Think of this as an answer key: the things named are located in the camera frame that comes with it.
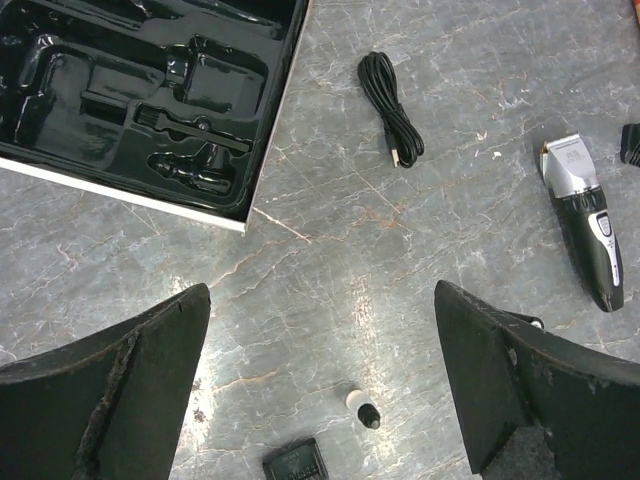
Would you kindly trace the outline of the small oil bottle black cap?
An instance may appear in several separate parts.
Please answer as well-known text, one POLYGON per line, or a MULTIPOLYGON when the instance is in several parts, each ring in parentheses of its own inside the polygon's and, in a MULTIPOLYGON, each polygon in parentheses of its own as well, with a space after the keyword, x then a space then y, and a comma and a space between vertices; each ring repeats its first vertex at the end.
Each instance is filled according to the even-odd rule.
POLYGON ((370 396, 360 389, 350 391, 345 400, 349 411, 366 428, 377 430, 381 425, 381 414, 370 396))

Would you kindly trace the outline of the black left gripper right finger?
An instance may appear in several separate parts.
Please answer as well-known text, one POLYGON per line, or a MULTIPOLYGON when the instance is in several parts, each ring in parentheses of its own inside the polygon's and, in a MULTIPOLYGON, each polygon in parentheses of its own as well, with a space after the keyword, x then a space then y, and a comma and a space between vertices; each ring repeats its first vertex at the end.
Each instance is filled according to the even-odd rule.
POLYGON ((639 476, 639 366, 578 345, 532 316, 441 280, 440 345, 471 471, 537 427, 562 479, 639 476))

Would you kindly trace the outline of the silver black hair clipper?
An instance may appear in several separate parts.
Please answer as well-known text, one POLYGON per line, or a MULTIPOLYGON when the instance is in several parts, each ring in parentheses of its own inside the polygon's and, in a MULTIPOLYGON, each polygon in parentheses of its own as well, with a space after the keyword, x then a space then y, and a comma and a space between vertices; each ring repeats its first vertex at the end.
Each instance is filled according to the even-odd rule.
POLYGON ((624 306, 624 271, 606 195, 577 133, 543 144, 542 179, 558 214, 572 262, 604 312, 624 306))

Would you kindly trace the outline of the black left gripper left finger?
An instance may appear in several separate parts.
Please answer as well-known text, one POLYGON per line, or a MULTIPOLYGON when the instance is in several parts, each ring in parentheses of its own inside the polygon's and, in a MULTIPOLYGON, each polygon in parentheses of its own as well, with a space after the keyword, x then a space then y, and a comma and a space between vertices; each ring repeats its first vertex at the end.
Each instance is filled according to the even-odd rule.
POLYGON ((168 478, 209 320, 200 283, 2 366, 2 478, 168 478))

